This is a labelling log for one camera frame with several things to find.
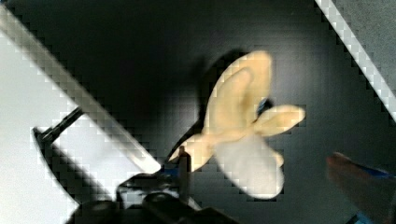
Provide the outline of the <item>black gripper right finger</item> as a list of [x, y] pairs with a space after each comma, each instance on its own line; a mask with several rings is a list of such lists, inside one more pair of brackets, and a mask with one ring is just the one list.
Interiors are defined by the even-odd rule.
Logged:
[[326, 158], [328, 178], [359, 210], [361, 224], [395, 224], [395, 174], [359, 164], [340, 152]]

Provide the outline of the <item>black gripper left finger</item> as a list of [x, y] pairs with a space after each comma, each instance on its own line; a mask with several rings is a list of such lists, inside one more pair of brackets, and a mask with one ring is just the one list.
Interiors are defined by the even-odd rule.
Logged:
[[191, 205], [190, 183], [191, 156], [180, 147], [175, 162], [119, 184], [113, 201], [83, 203], [66, 224], [239, 224], [213, 207]]

